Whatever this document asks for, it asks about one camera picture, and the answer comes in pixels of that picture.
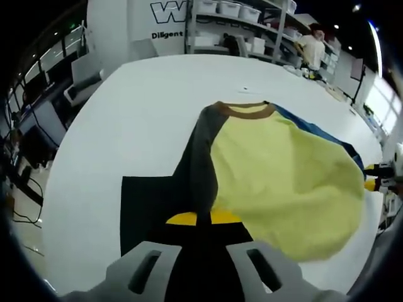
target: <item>white table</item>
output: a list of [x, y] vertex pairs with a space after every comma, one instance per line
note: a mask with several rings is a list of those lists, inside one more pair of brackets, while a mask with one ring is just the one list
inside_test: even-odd
[[[365, 165], [382, 159], [369, 127], [347, 104], [282, 67], [222, 55], [178, 55], [126, 64], [78, 114], [50, 172], [43, 209], [48, 280], [60, 294], [87, 290], [120, 257], [122, 176], [170, 176], [200, 111], [218, 100], [267, 100], [351, 143]], [[382, 195], [367, 193], [358, 231], [304, 278], [346, 293], [370, 253]]]

